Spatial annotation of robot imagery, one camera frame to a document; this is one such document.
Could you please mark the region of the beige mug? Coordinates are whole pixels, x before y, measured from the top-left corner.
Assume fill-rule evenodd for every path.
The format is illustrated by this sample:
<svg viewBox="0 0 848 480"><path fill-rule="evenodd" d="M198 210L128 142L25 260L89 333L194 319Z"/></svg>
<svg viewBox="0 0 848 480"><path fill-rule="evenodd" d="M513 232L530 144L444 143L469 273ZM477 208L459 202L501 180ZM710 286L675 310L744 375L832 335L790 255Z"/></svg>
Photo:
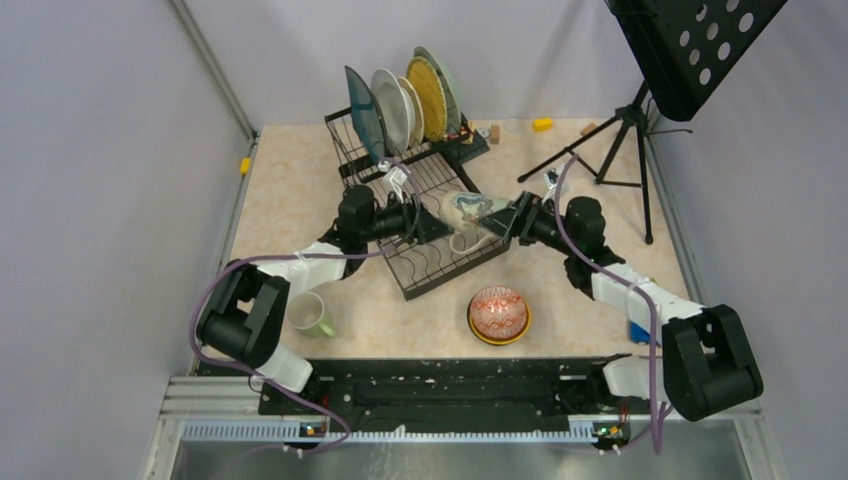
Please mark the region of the beige mug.
<svg viewBox="0 0 848 480"><path fill-rule="evenodd" d="M480 219L507 207L510 200L468 191L450 191L440 200L439 217L454 233L449 237L450 250L468 255L497 238L480 224Z"/></svg>

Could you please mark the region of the black wire dish rack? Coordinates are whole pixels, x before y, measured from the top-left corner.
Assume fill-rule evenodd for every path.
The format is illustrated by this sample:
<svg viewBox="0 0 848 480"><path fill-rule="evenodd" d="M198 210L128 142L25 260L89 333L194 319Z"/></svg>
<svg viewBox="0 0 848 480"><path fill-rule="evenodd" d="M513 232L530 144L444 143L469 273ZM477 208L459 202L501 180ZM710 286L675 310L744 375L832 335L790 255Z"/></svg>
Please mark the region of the black wire dish rack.
<svg viewBox="0 0 848 480"><path fill-rule="evenodd" d="M412 178L399 190L382 181L384 173L373 162L354 131L351 109L324 117L340 161L344 199L339 219L344 227L369 220L363 238L385 250L383 258L403 297L412 300L506 253L509 244L485 240L478 234L450 236L457 230L443 223L443 197L453 191L479 191L464 163L489 151L489 146L466 120L459 137L415 145L399 160Z"/></svg>

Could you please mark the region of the cream floral plate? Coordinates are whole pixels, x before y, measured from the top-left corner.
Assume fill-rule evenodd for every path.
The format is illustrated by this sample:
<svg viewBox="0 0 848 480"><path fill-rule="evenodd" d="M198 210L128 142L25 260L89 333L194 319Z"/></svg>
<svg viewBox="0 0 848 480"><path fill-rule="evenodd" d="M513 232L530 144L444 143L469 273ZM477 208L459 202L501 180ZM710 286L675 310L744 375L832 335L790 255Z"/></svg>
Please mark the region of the cream floral plate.
<svg viewBox="0 0 848 480"><path fill-rule="evenodd" d="M424 118L420 97L412 83L405 77L397 78L398 84L405 94L408 110L409 138L407 147L412 148L420 145L424 138Z"/></svg>

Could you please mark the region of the light green flower plate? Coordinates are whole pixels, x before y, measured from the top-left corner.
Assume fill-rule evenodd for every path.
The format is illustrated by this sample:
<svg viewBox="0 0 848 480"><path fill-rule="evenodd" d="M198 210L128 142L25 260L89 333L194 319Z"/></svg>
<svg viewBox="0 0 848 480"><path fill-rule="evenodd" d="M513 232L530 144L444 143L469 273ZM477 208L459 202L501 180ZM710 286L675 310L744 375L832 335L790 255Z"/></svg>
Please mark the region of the light green flower plate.
<svg viewBox="0 0 848 480"><path fill-rule="evenodd" d="M416 46L414 55L425 58L436 70L442 84L447 107L448 134L459 134L462 127L462 112L459 104L458 89L447 64L424 46Z"/></svg>

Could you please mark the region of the white plate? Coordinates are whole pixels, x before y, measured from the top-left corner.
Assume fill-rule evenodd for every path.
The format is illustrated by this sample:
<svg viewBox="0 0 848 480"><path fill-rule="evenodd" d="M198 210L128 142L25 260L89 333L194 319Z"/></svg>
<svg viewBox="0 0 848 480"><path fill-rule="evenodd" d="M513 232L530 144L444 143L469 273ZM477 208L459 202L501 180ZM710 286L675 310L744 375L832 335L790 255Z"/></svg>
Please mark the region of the white plate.
<svg viewBox="0 0 848 480"><path fill-rule="evenodd" d="M398 78L387 69L373 73L370 88L383 115L387 152L390 156L401 156L409 146L414 124L411 99Z"/></svg>

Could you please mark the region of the dark teal square plate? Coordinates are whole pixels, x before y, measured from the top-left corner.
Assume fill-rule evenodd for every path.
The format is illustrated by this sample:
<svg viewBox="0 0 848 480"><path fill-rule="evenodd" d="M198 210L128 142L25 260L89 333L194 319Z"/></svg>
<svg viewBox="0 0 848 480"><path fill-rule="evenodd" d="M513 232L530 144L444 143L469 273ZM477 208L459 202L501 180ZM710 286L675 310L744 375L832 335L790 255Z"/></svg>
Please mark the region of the dark teal square plate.
<svg viewBox="0 0 848 480"><path fill-rule="evenodd" d="M377 165L386 157L387 150L382 111L362 76L350 66L345 66L344 70L354 131L371 161Z"/></svg>

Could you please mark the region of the yellow bamboo pattern plate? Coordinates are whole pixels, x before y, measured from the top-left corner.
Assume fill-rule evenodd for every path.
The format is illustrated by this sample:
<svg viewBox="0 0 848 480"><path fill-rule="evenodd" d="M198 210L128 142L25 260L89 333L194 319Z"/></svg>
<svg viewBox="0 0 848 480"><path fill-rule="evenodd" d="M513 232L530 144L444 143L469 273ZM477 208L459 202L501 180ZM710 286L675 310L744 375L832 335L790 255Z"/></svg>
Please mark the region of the yellow bamboo pattern plate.
<svg viewBox="0 0 848 480"><path fill-rule="evenodd" d="M435 68L424 57L415 56L407 66L406 78L419 96L424 137L430 142L441 142L447 134L447 103Z"/></svg>

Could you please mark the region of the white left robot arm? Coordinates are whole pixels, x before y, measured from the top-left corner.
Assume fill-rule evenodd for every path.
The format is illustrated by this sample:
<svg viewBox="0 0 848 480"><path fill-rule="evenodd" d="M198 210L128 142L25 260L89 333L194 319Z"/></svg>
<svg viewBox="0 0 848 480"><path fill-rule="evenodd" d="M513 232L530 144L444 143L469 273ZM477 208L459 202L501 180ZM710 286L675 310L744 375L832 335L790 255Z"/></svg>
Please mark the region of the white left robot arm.
<svg viewBox="0 0 848 480"><path fill-rule="evenodd" d="M193 315L191 344L208 345L236 368L273 381L283 387L283 401L292 410L308 413L319 404L321 388L310 379L310 362L281 342L289 301L350 277L372 257L372 242L396 239L420 245L453 232L415 197L391 194L380 206L369 187L348 187L336 219L309 247L230 262Z"/></svg>

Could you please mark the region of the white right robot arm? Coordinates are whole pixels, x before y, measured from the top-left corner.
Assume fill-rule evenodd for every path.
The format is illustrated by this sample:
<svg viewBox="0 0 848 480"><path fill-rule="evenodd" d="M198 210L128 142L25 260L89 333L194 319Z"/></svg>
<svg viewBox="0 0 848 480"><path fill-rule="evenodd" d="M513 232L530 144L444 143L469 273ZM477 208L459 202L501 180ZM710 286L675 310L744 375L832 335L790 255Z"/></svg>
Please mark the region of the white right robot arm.
<svg viewBox="0 0 848 480"><path fill-rule="evenodd" d="M504 240L541 243L565 256L571 285L623 314L655 347L647 357L607 361L586 385L589 404L612 412L627 397L664 402L696 422L764 392L763 378L738 313L683 299L636 272L605 243L600 203L572 198L563 215L552 201L524 192L482 216L479 225Z"/></svg>

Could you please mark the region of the red patterned bowl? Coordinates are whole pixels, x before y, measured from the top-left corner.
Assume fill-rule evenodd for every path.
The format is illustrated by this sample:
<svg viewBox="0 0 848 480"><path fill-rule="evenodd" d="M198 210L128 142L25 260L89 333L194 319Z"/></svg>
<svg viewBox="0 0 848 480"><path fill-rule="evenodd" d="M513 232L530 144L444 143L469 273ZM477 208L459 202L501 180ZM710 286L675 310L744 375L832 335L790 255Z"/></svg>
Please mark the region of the red patterned bowl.
<svg viewBox="0 0 848 480"><path fill-rule="evenodd" d="M532 320L525 299L514 289L492 285L478 291L469 301L467 319L486 336L503 339L515 335Z"/></svg>

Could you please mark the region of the small wooden block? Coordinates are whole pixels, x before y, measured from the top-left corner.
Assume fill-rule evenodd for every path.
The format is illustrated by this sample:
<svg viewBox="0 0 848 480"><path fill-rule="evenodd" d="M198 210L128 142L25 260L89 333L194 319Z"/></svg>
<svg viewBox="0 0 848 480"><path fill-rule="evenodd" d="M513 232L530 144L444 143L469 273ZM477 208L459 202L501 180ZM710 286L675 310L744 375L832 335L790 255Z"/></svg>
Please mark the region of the small wooden block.
<svg viewBox="0 0 848 480"><path fill-rule="evenodd" d="M499 125L492 125L489 130L489 143L499 145L501 140L501 128Z"/></svg>

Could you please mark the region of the clear round lid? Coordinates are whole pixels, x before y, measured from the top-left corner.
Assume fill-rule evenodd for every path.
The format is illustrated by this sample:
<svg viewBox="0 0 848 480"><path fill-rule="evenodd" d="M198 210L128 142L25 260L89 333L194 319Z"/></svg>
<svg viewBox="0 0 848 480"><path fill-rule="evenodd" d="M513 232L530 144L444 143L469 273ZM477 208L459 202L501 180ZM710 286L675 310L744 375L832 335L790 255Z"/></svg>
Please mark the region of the clear round lid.
<svg viewBox="0 0 848 480"><path fill-rule="evenodd" d="M509 119L505 120L503 123L504 129L514 135L518 135L522 132L522 121L520 119Z"/></svg>

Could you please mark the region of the yellow lego block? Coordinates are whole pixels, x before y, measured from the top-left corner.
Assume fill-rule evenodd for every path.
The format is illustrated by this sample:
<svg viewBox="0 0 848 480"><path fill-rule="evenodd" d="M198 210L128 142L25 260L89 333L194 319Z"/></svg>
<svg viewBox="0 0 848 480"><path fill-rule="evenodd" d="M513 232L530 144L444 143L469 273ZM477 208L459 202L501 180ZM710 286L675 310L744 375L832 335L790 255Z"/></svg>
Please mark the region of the yellow lego block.
<svg viewBox="0 0 848 480"><path fill-rule="evenodd" d="M533 132L545 132L553 128L554 121L551 117L536 118L532 121L531 128Z"/></svg>

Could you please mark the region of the yellow bowl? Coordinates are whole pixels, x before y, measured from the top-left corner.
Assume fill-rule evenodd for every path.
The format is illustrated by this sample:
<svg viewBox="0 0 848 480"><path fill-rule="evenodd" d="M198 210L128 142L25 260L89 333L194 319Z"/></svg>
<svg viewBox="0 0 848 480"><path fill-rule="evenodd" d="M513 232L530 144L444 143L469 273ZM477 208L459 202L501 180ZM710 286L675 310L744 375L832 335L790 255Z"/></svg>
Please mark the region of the yellow bowl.
<svg viewBox="0 0 848 480"><path fill-rule="evenodd" d="M474 324L474 322L471 318L468 318L468 326L469 326L469 329L471 330L471 332L473 333L473 335L478 340L480 340L480 341L482 341L482 342L484 342L488 345L505 346L505 345L513 344L513 343L519 341L522 337L524 337L526 335L527 331L532 326L532 320L528 319L524 323L524 325L521 327L521 329L515 335L512 335L508 338L503 338L503 339L491 338L489 336L486 336L476 327L476 325Z"/></svg>

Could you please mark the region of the brown wooden block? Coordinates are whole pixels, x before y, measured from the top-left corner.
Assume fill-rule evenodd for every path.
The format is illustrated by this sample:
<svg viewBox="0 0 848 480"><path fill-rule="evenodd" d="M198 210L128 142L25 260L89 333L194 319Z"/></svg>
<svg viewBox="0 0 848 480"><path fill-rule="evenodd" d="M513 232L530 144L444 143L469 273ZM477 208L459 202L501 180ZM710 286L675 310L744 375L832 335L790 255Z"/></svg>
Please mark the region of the brown wooden block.
<svg viewBox="0 0 848 480"><path fill-rule="evenodd" d="M581 135L582 137L586 137L586 136L590 135L591 133L593 133L593 132L594 132L595 130L597 130L597 129L598 129L598 125L597 125L596 123L594 123L594 122L589 123L587 126L585 126L585 127L584 127L581 131L580 131L580 135Z"/></svg>

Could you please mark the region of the green white mug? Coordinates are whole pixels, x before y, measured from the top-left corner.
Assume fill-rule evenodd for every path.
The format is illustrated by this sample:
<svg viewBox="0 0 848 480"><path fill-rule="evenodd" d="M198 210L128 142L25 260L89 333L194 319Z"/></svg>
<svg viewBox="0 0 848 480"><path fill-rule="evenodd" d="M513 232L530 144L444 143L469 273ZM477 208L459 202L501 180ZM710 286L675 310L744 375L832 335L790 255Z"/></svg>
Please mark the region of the green white mug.
<svg viewBox="0 0 848 480"><path fill-rule="evenodd" d="M307 336L335 338L332 314L322 297L304 292L288 301L284 320L297 332Z"/></svg>

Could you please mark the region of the blue toy car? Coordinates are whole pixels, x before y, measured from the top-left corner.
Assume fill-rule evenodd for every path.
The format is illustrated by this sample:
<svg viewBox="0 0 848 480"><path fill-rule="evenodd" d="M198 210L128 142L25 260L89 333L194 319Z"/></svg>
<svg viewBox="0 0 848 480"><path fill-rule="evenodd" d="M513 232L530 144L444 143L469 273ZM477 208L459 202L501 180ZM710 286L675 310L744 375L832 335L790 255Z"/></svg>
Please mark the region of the blue toy car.
<svg viewBox="0 0 848 480"><path fill-rule="evenodd" d="M628 335L634 344L647 346L651 343L650 332L635 322L628 323Z"/></svg>

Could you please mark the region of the black music stand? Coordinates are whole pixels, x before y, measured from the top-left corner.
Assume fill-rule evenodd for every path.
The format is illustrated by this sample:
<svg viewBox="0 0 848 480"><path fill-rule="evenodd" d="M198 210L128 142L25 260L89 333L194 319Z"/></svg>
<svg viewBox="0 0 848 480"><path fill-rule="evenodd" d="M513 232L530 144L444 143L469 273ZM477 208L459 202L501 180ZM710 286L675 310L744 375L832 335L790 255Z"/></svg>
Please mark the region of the black music stand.
<svg viewBox="0 0 848 480"><path fill-rule="evenodd" d="M613 117L564 147L552 158L518 177L524 182L613 124L620 126L598 169L598 185L609 185L608 172L630 131L636 133L645 225L644 241L654 241L647 185L648 106L682 123L694 118L730 70L784 7L784 0L619 0L607 4L616 18L643 76L633 100Z"/></svg>

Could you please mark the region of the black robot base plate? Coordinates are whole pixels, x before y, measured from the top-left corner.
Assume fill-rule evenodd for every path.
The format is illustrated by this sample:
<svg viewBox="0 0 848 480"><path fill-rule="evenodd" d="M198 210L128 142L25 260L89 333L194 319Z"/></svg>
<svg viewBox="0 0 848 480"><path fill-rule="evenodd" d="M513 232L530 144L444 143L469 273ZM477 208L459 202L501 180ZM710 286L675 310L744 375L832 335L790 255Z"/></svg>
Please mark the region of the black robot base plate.
<svg viewBox="0 0 848 480"><path fill-rule="evenodd" d="M345 442L626 442L644 400L612 396L604 357L316 360L292 400L260 379L258 413L270 440Z"/></svg>

